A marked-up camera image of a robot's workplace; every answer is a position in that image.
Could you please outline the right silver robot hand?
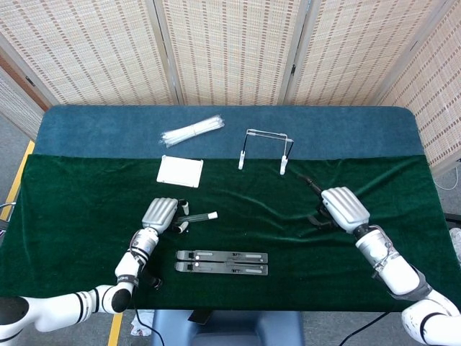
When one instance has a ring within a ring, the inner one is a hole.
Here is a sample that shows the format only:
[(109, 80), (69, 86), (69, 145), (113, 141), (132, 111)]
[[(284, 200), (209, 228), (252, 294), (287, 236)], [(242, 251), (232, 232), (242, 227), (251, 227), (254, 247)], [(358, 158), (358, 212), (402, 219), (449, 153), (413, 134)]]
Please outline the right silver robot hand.
[(321, 189), (310, 177), (298, 175), (318, 196), (320, 202), (316, 207), (318, 213), (329, 219), (321, 223), (314, 216), (308, 221), (317, 229), (340, 228), (348, 234), (367, 233), (370, 213), (348, 187)]

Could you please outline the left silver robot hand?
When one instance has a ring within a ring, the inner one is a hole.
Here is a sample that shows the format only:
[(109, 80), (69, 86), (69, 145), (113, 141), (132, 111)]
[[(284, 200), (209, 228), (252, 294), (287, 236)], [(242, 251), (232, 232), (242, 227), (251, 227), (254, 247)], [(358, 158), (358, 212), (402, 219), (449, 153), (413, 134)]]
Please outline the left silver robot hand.
[(152, 228), (158, 234), (172, 231), (177, 234), (185, 232), (189, 226), (188, 221), (178, 221), (176, 212), (182, 207), (184, 215), (189, 215), (189, 203), (184, 199), (155, 198), (149, 205), (142, 218), (143, 228)]

